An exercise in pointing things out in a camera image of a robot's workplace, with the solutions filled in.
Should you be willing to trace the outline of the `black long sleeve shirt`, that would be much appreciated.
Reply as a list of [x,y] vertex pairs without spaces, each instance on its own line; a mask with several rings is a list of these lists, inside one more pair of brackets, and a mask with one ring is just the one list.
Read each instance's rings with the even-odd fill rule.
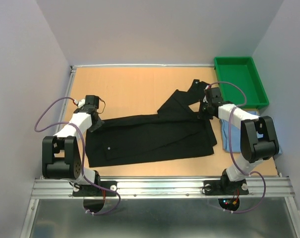
[[154,115],[106,119],[86,134],[90,167],[107,167],[209,156],[217,144],[209,118],[189,106],[202,102],[208,84],[193,80],[176,90]]

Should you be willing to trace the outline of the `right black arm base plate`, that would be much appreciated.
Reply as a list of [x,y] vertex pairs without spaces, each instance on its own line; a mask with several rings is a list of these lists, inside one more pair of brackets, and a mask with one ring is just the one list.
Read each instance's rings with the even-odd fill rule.
[[242,181],[221,181],[217,180],[206,180],[201,189],[202,193],[207,196],[225,196],[234,195],[239,193],[239,195],[248,195],[249,190],[243,189],[242,186],[246,184],[246,180]]

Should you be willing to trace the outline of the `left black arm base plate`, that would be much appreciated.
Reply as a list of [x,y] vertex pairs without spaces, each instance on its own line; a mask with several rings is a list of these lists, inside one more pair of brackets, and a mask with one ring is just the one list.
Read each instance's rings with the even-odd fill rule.
[[[110,189],[111,186],[117,186],[115,180],[101,181],[101,187]],[[73,197],[103,197],[103,191],[92,185],[77,185],[72,191]]]

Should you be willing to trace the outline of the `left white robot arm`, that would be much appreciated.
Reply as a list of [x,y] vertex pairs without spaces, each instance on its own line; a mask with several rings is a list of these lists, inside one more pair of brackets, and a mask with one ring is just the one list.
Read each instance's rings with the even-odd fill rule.
[[86,192],[97,195],[102,184],[97,171],[84,167],[83,135],[87,131],[94,132],[104,124],[98,113],[102,99],[95,95],[87,95],[80,101],[64,97],[55,100],[49,108],[63,99],[70,99],[77,106],[69,122],[57,122],[38,129],[37,121],[34,127],[36,132],[42,132],[55,125],[64,125],[56,134],[46,136],[42,141],[42,175],[46,179],[67,180],[76,188],[84,185]]

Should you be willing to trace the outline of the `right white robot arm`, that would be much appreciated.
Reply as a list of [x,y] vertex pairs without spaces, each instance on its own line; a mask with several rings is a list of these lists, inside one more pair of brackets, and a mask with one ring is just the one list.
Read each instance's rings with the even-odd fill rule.
[[[260,117],[244,111],[229,101],[224,101],[220,89],[211,85],[205,88],[205,97],[199,109],[200,115],[217,117],[229,123],[229,151],[233,164],[223,171],[219,188],[224,193],[231,193],[241,182],[251,175],[261,173],[255,168],[264,161],[277,155],[280,150],[273,119]],[[232,150],[232,129],[240,130],[240,156],[235,159]]]

